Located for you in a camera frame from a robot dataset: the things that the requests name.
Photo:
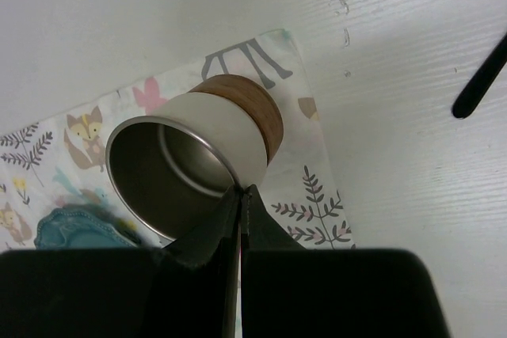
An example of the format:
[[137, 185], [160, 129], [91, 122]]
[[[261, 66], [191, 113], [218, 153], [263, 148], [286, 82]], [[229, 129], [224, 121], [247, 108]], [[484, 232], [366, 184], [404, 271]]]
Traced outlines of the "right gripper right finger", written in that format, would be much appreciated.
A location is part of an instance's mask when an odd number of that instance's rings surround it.
[[448, 337], [423, 262], [402, 249], [305, 249], [257, 187], [241, 214], [244, 337]]

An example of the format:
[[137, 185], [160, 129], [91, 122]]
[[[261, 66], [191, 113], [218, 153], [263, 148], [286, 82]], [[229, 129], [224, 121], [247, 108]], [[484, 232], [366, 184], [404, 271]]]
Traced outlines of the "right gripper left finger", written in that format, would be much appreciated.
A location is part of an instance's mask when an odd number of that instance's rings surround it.
[[1, 255], [4, 337], [232, 337], [240, 195], [163, 248]]

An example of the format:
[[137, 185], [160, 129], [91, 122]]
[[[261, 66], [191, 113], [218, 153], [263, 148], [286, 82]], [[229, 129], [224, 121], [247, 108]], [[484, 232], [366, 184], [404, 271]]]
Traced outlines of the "stainless steel cup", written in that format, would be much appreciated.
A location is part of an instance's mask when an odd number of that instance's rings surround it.
[[174, 240], [212, 214], [227, 191], [259, 185], [283, 137], [282, 115], [268, 91], [221, 74], [117, 125], [106, 167], [130, 213]]

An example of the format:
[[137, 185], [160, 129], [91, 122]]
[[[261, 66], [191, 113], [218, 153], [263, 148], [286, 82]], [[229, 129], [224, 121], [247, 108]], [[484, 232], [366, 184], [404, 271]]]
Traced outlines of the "teal scalloped plate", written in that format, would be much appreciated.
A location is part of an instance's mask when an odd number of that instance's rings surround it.
[[68, 204], [58, 207], [37, 224], [37, 249], [118, 249], [143, 244], [133, 228], [102, 207]]

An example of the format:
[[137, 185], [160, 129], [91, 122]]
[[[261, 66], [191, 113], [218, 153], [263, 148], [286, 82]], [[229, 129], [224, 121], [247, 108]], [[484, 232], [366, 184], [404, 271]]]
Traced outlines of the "floral animal print cloth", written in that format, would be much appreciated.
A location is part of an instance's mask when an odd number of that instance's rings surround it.
[[124, 120], [218, 74], [266, 86], [280, 109], [284, 139], [260, 187], [271, 216], [307, 248], [352, 248], [302, 59], [290, 33], [278, 29], [3, 135], [2, 250], [35, 247], [39, 221], [69, 203], [97, 205], [136, 244], [164, 245], [114, 192], [105, 170], [106, 140]]

